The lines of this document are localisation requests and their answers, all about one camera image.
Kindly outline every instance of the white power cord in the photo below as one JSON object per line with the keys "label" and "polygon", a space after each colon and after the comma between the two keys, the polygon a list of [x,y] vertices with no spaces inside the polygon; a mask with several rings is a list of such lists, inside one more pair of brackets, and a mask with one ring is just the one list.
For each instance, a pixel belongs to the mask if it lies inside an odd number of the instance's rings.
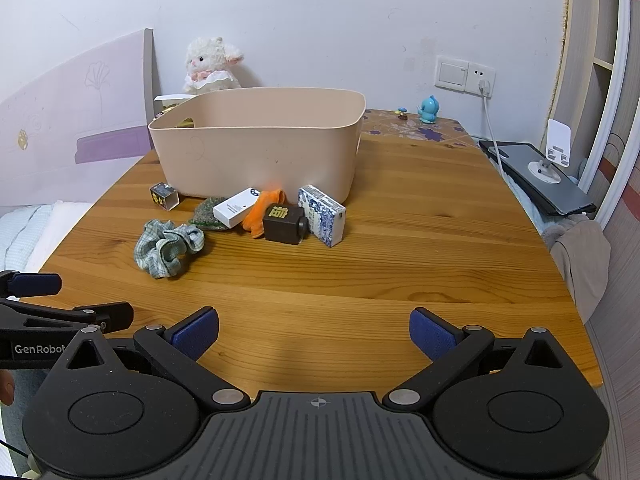
{"label": "white power cord", "polygon": [[486,117],[486,125],[489,127],[489,134],[491,135],[491,140],[494,143],[495,158],[498,161],[498,169],[500,170],[500,176],[502,177],[503,180],[506,180],[504,176],[504,170],[502,169],[502,157],[500,156],[500,149],[498,149],[498,143],[495,142],[494,130],[491,127],[491,120],[489,119],[489,108],[486,105],[486,98],[489,95],[491,85],[486,79],[481,79],[480,83],[478,84],[478,88],[480,89],[480,94],[482,95],[482,104],[484,106],[484,116]]}

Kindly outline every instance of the gold flower decoration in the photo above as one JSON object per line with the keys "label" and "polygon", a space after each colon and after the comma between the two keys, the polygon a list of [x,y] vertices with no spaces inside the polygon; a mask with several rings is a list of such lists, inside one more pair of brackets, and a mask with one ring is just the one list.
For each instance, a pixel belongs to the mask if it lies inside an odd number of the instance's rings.
{"label": "gold flower decoration", "polygon": [[27,132],[25,132],[24,130],[20,130],[20,132],[18,133],[18,146],[20,146],[21,150],[26,150],[27,145]]}

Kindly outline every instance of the blue dinosaur figurine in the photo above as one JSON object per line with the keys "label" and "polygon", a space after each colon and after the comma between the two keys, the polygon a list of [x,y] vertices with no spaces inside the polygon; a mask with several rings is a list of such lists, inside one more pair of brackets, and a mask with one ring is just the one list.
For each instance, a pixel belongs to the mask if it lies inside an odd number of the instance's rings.
{"label": "blue dinosaur figurine", "polygon": [[423,123],[433,124],[438,110],[440,110],[440,104],[434,96],[431,96],[422,101],[422,106],[418,106],[418,115]]}

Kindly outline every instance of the power outlet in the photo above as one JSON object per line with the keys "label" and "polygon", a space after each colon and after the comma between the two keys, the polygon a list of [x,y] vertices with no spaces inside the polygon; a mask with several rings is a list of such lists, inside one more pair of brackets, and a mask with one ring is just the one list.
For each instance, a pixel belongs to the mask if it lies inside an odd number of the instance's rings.
{"label": "power outlet", "polygon": [[481,96],[480,82],[486,79],[489,82],[489,93],[487,97],[491,97],[494,93],[495,85],[495,68],[490,66],[478,65],[478,63],[469,63],[466,75],[465,92]]}

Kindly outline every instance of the yellow chinese character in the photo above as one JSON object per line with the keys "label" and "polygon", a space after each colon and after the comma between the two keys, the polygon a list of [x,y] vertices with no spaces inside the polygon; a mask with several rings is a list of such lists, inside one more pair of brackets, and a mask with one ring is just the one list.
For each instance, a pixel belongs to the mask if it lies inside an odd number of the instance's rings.
{"label": "yellow chinese character", "polygon": [[288,207],[279,207],[276,206],[271,211],[269,211],[269,216],[275,216],[276,218],[285,218],[289,213]]}

